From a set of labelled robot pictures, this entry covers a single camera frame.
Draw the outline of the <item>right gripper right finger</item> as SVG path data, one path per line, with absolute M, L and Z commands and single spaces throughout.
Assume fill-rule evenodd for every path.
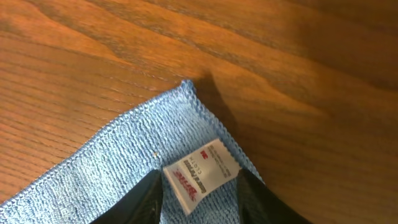
M 237 176 L 237 198 L 241 224 L 311 224 L 248 169 Z

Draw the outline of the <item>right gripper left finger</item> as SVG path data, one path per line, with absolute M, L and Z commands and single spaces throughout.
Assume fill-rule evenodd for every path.
M 159 224 L 162 201 L 162 175 L 152 170 L 91 224 Z

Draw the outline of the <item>blue microfiber cloth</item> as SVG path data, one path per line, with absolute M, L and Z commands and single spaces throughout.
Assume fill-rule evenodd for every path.
M 214 140 L 237 162 L 256 168 L 190 80 L 131 109 L 76 153 L 1 205 L 2 223 L 90 223 L 149 171 L 162 169 Z

